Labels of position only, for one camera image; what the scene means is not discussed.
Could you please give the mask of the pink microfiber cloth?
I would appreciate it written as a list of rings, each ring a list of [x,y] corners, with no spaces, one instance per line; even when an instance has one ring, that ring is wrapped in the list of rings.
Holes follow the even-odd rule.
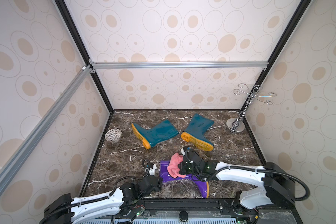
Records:
[[[170,163],[167,167],[167,171],[169,173],[169,175],[172,177],[172,178],[185,178],[186,175],[181,175],[179,172],[180,172],[180,169],[178,167],[178,165],[183,162],[183,156],[178,154],[178,153],[175,153],[172,155],[171,157],[171,160],[170,160]]]

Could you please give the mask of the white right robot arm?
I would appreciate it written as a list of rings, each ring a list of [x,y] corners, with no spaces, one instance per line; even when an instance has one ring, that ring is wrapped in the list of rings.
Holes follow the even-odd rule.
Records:
[[[204,160],[191,147],[184,147],[177,154],[179,175],[192,175],[203,183],[235,181],[255,186],[251,190],[237,191],[232,207],[236,212],[274,204],[291,208],[297,201],[307,200],[310,189],[299,178],[283,171],[277,164],[264,166],[232,165],[217,160]]]

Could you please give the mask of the purple rubber boot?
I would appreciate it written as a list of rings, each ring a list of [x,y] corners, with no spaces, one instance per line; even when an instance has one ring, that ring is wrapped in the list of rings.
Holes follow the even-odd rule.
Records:
[[[160,177],[162,178],[163,183],[171,182],[171,181],[178,181],[178,180],[183,180],[183,179],[191,180],[197,185],[201,193],[201,196],[203,198],[209,197],[209,183],[208,182],[201,182],[192,174],[186,175],[185,178],[181,178],[181,177],[174,178],[168,172],[168,169],[167,169],[168,165],[169,165],[169,161],[160,161]]]

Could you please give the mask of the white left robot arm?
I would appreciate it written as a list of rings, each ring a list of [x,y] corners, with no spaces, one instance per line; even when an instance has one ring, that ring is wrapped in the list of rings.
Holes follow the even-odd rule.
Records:
[[[144,197],[162,188],[162,178],[149,175],[144,178],[133,176],[120,180],[134,179],[120,187],[115,184],[112,191],[90,196],[71,197],[64,194],[52,202],[44,210],[41,224],[80,224],[91,219],[104,216],[115,216],[119,213],[129,214]]]

